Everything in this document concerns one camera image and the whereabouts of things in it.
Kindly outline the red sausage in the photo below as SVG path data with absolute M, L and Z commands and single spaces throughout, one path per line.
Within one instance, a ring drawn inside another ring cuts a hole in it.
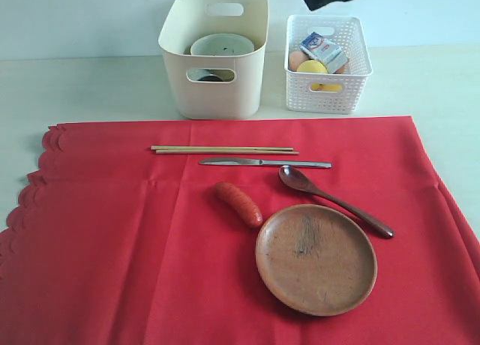
M 260 208 L 239 187 L 232 183 L 221 181 L 214 185 L 214 192 L 247 226 L 257 228 L 263 224 L 263 215 Z

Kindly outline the stainless steel cup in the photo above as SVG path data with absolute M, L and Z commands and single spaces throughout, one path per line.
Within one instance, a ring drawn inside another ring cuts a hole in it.
M 191 68 L 187 71 L 187 78 L 193 82 L 223 82 L 224 80 L 212 73 L 210 70 L 202 69 L 202 68 Z

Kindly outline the brown wooden plate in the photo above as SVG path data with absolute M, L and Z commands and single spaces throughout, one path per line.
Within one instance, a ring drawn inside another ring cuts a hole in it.
M 317 317 L 357 308 L 377 280 L 368 236 L 346 215 L 321 205 L 293 205 L 273 214 L 258 233 L 255 259 L 280 302 Z

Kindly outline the blue white milk carton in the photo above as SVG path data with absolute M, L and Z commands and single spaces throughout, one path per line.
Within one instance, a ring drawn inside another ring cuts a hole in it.
M 338 73 L 349 62 L 340 45 L 316 32 L 311 32 L 299 44 L 299 48 L 309 59 L 324 65 L 329 74 Z

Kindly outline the yellow lemon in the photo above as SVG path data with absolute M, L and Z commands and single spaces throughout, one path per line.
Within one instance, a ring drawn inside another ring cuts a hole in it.
M 296 69 L 301 73 L 327 74 L 328 69 L 324 64 L 317 60 L 303 61 Z

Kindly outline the metal table knife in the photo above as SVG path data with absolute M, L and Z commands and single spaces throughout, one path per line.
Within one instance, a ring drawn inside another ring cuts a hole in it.
M 298 160 L 262 160 L 243 157 L 210 157 L 199 161 L 202 165 L 216 166 L 254 166 L 254 167 L 302 167 L 331 169 L 332 164 L 326 162 L 298 161 Z

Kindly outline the yellow cheese wedge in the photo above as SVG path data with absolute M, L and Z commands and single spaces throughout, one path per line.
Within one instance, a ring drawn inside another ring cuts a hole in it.
M 310 89 L 314 92 L 340 92 L 342 85 L 340 84 L 312 84 Z

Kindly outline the white ceramic bowl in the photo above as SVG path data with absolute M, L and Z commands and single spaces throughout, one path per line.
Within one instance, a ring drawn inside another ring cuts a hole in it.
M 243 56 L 255 51 L 254 43 L 240 34 L 209 34 L 190 47 L 193 56 Z

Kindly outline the dark wooden spoon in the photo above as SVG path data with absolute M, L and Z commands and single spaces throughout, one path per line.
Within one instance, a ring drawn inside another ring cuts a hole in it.
M 382 221 L 375 218 L 373 215 L 368 214 L 366 211 L 355 207 L 341 199 L 338 199 L 331 194 L 320 190 L 303 172 L 293 168 L 292 166 L 282 166 L 279 169 L 280 180 L 289 188 L 297 191 L 302 191 L 308 194 L 321 197 L 324 200 L 328 200 L 340 206 L 342 209 L 347 210 L 356 217 L 362 219 L 365 223 L 375 229 L 384 239 L 392 239 L 395 236 L 395 231 Z

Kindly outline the white perforated plastic basket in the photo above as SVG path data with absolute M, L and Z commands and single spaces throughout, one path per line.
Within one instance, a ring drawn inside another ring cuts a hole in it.
M 316 32 L 340 45 L 349 62 L 341 73 L 301 73 L 289 69 L 289 54 Z M 291 15 L 286 22 L 286 107 L 292 111 L 350 114 L 373 68 L 360 19 L 354 16 Z M 312 91 L 312 84 L 340 84 L 339 92 Z

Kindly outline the brown egg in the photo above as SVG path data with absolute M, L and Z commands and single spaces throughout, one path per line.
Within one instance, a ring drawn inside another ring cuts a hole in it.
M 307 57 L 307 55 L 302 52 L 301 50 L 296 50 L 296 51 L 292 51 L 290 54 L 289 54 L 289 69 L 291 71 L 297 71 L 297 69 L 299 68 L 299 66 L 303 63 L 303 62 L 306 62 L 309 58 Z

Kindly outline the cream plastic bin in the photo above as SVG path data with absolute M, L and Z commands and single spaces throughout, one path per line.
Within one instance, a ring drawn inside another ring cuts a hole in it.
M 269 30 L 268 0 L 175 0 L 158 37 L 178 111 L 190 119 L 246 119 L 260 106 Z M 191 45 L 211 34 L 250 39 L 255 51 L 237 56 L 191 55 Z M 191 68 L 223 82 L 193 82 Z

